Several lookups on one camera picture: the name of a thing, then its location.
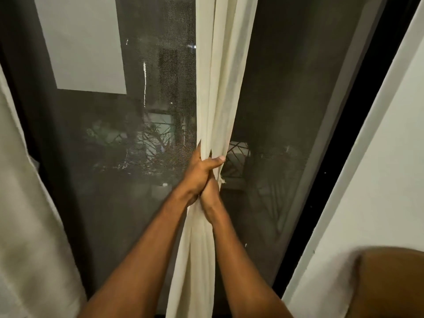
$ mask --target brown chair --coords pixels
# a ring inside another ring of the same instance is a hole
[[[424,252],[403,248],[364,251],[346,318],[423,318]]]

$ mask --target forearm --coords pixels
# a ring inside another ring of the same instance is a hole
[[[215,207],[217,258],[233,317],[292,317],[250,260],[223,204]]]
[[[90,299],[80,318],[155,314],[178,224],[190,197],[181,185],[176,187],[124,261]]]

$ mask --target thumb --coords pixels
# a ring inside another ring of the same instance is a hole
[[[225,156],[219,156],[214,159],[206,159],[202,161],[204,167],[208,170],[213,170],[214,168],[221,166],[225,162]]]

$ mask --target cream curtain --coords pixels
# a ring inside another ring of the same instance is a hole
[[[196,0],[197,140],[205,159],[226,155],[246,66],[257,0]],[[221,184],[220,170],[215,177]],[[212,226],[200,202],[187,211],[167,318],[211,317],[215,291]]]
[[[75,317],[85,293],[1,67],[0,134],[0,318]]]

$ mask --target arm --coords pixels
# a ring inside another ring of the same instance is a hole
[[[205,187],[209,171],[223,161],[223,156],[202,161],[198,146],[181,183],[79,318],[154,316],[181,216]]]
[[[261,277],[237,238],[213,176],[201,194],[201,202],[213,227],[218,264],[232,316],[292,318],[283,301]]]

